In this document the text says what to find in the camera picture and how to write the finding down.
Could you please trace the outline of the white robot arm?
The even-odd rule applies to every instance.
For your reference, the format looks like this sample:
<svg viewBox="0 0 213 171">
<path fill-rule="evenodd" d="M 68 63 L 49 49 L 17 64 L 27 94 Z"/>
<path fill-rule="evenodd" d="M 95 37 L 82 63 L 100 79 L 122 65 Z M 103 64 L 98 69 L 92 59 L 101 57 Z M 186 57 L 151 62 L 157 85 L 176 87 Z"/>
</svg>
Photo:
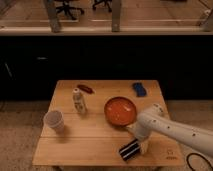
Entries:
<svg viewBox="0 0 213 171">
<path fill-rule="evenodd" d="M 154 103 L 139 112 L 127 130 L 140 142 L 155 131 L 213 158 L 213 131 L 169 120 L 164 114 L 162 106 Z"/>
</svg>

